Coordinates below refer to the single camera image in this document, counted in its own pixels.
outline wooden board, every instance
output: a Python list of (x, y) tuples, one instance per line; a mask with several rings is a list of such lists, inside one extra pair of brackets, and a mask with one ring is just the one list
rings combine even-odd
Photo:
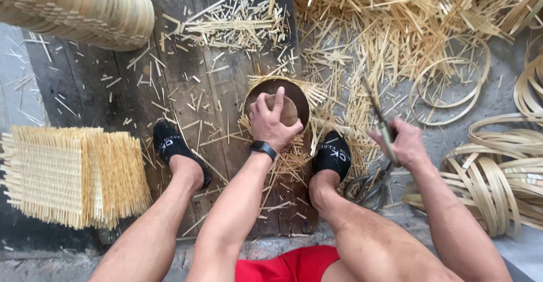
[[(153, 127), (158, 118), (162, 117), (162, 110), (154, 106), (151, 101), (164, 105), (177, 114), (181, 126), (192, 124), (200, 120), (202, 122), (202, 131), (199, 133), (199, 123), (184, 130), (184, 135), (189, 147), (198, 148), (198, 152), (225, 178), (232, 179), (240, 170), (249, 155), (248, 142), (230, 139), (223, 139), (218, 142), (210, 143), (205, 146), (198, 146), (199, 143), (208, 141), (210, 133), (221, 128), (222, 132), (215, 135), (214, 138), (222, 137), (230, 133), (240, 131), (237, 120), (240, 118), (240, 105), (248, 93), (247, 75), (266, 74), (278, 66), (277, 56), (279, 51), (269, 51), (266, 47), (263, 51), (269, 51), (268, 55), (253, 53), (250, 57), (244, 52), (230, 53), (225, 49), (219, 48), (201, 48), (198, 46), (189, 47), (175, 38), (167, 40), (165, 51), (160, 48), (161, 32), (172, 31), (175, 24), (165, 20), (162, 14), (168, 14), (181, 21), (188, 17), (183, 16), (183, 10), (186, 6), (192, 13), (207, 8), (215, 0), (152, 0), (155, 10), (155, 31), (149, 43), (149, 52), (145, 54), (135, 65), (127, 69), (132, 59), (140, 56), (147, 47), (133, 52), (112, 52), (99, 49), (97, 47), (80, 44), (75, 46), (65, 40), (58, 40), (54, 37), (44, 37), (51, 44), (48, 45), (54, 63), (49, 64), (44, 50), (30, 50), (31, 62), (34, 72), (40, 78), (38, 86), (44, 98), (44, 105), (51, 119), (53, 126), (102, 126), (106, 131), (129, 131), (133, 136), (142, 140), (146, 146), (146, 140), (152, 137)], [(282, 6), (286, 7), (291, 14), (289, 26), (292, 29), (293, 37), (288, 39), (289, 49), (293, 49), (295, 56), (298, 56), (298, 42), (295, 37), (295, 22), (292, 0), (277, 0)], [(183, 45), (189, 52), (181, 50), (175, 44)], [(63, 46), (62, 50), (54, 50), (58, 46)], [(216, 61), (215, 68), (228, 65), (229, 69), (208, 75), (213, 66), (213, 59), (224, 52), (225, 54)], [(150, 54), (156, 56), (166, 68), (161, 67), (161, 76), (158, 76), (156, 62)], [(149, 81), (149, 73), (156, 85), (157, 92), (149, 84), (137, 85), (139, 78), (143, 74), (142, 81)], [(113, 76), (113, 79), (100, 81), (103, 75)], [(299, 78), (301, 67), (299, 62), (295, 64), (294, 71), (290, 77)], [(196, 76), (200, 83), (191, 77)], [(115, 79), (122, 77), (122, 80), (110, 88), (106, 86)], [(57, 100), (61, 94), (66, 103), (75, 113), (80, 114), (81, 118), (74, 116), (67, 111)], [(201, 95), (201, 104), (208, 103), (206, 109), (200, 107), (194, 111), (186, 103), (190, 103), (192, 97), (198, 100)], [(132, 119), (131, 124), (124, 126), (125, 119)], [(171, 174), (169, 168), (161, 168), (159, 163), (163, 163), (153, 151), (150, 145), (146, 149), (146, 154), (156, 160), (158, 164), (153, 167), (146, 160), (146, 176), (152, 191), (153, 201), (159, 198), (160, 194), (166, 189)], [(224, 183), (221, 178), (212, 173), (212, 184), (210, 190), (223, 188)], [(310, 167), (305, 170), (305, 183), (308, 183), (311, 175)], [(293, 191), (287, 190), (279, 185), (283, 182)], [(318, 214), (314, 209), (296, 200), (296, 197), (305, 198), (306, 187), (301, 182), (290, 182), (290, 179), (280, 179), (272, 189), (266, 206), (281, 204), (283, 200), (290, 200), (297, 205), (289, 209), (280, 209), (272, 212), (264, 211), (262, 215), (268, 216), (268, 219), (258, 219), (250, 236), (265, 235), (287, 235), (290, 233), (307, 233), (313, 231), (318, 223)], [(202, 216), (206, 215), (219, 192), (210, 193), (206, 196), (193, 198), (188, 205), (185, 217), (181, 222), (178, 237), (188, 230)], [(293, 216), (300, 212), (308, 219), (302, 219), (299, 216)], [(129, 223), (121, 224), (118, 233), (126, 230)], [(189, 232), (186, 237), (194, 237), (198, 234), (199, 226)]]

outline ck logo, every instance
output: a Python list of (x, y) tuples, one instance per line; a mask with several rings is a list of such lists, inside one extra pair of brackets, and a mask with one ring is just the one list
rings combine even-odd
[(173, 144), (173, 141), (172, 140), (166, 140), (166, 142), (164, 142), (164, 144), (162, 145), (162, 151), (166, 151), (166, 147), (167, 146), (170, 146)]
[(330, 156), (335, 156), (335, 157), (337, 157), (337, 158), (340, 158), (343, 162), (345, 162), (345, 160), (347, 159), (347, 158), (345, 157), (345, 154), (344, 154), (343, 152), (340, 153), (340, 152), (338, 152), (337, 150), (332, 151), (332, 153), (330, 154)]

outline scissors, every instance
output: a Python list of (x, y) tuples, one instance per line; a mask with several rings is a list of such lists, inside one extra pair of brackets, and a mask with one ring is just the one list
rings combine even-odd
[[(344, 193), (345, 199), (347, 199), (348, 201), (352, 203), (360, 205), (366, 209), (369, 209), (371, 211), (375, 211), (376, 209), (379, 209), (381, 206), (383, 206), (384, 199), (386, 196), (384, 179), (385, 179), (386, 174), (390, 171), (392, 164), (393, 164), (392, 161), (390, 161), (388, 166), (384, 170), (381, 170), (376, 175), (366, 175), (366, 176), (362, 176), (351, 181), (347, 185), (347, 188), (345, 188), (345, 193)], [(358, 184), (358, 183), (360, 183), (360, 189), (358, 190), (357, 195), (354, 198), (351, 198), (349, 196), (349, 192), (351, 188), (355, 184)], [(368, 203), (370, 199), (375, 196), (377, 196), (377, 201), (376, 202), (374, 201), (373, 203)]]
[(390, 126), (388, 125), (387, 121), (384, 119), (383, 113), (381, 112), (381, 109), (379, 109), (379, 106), (377, 106), (377, 103), (374, 98), (374, 94), (371, 91), (370, 84), (366, 77), (363, 77), (364, 83), (366, 85), (366, 90), (368, 91), (370, 98), (371, 98), (371, 106), (373, 107), (373, 111), (375, 116), (377, 116), (378, 122), (377, 122), (377, 130), (381, 133), (381, 136), (383, 137), (384, 146), (387, 149), (387, 155), (390, 159), (390, 162), (394, 164), (396, 167), (400, 167), (400, 163), (398, 162), (398, 158), (392, 151), (392, 143), (394, 143), (394, 140), (396, 140), (396, 136), (398, 133), (396, 130), (391, 130)]

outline hand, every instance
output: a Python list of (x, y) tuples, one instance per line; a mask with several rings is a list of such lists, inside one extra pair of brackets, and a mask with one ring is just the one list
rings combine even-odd
[[(424, 148), (420, 128), (407, 124), (398, 117), (389, 122), (389, 126), (391, 131), (395, 129), (398, 132), (396, 140), (392, 144), (392, 150), (402, 166), (411, 169), (430, 160)], [(387, 148), (384, 145), (381, 133), (371, 130), (368, 135), (381, 146), (381, 150), (386, 155)]]
[(249, 119), (253, 129), (253, 138), (268, 142), (274, 151), (279, 153), (296, 134), (302, 131), (303, 125), (300, 119), (290, 127), (283, 125), (279, 121), (283, 110), (285, 88), (279, 87), (277, 89), (273, 111), (269, 111), (266, 105), (265, 98), (268, 96), (268, 93), (260, 93), (256, 101), (251, 104)]

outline watch strap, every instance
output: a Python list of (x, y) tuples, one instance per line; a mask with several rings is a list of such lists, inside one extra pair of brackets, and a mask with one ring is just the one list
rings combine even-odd
[(249, 146), (249, 148), (255, 152), (268, 154), (272, 161), (275, 161), (275, 157), (277, 157), (277, 153), (275, 153), (273, 147), (271, 147), (266, 141), (256, 140), (253, 142), (253, 144), (251, 144), (251, 146)]

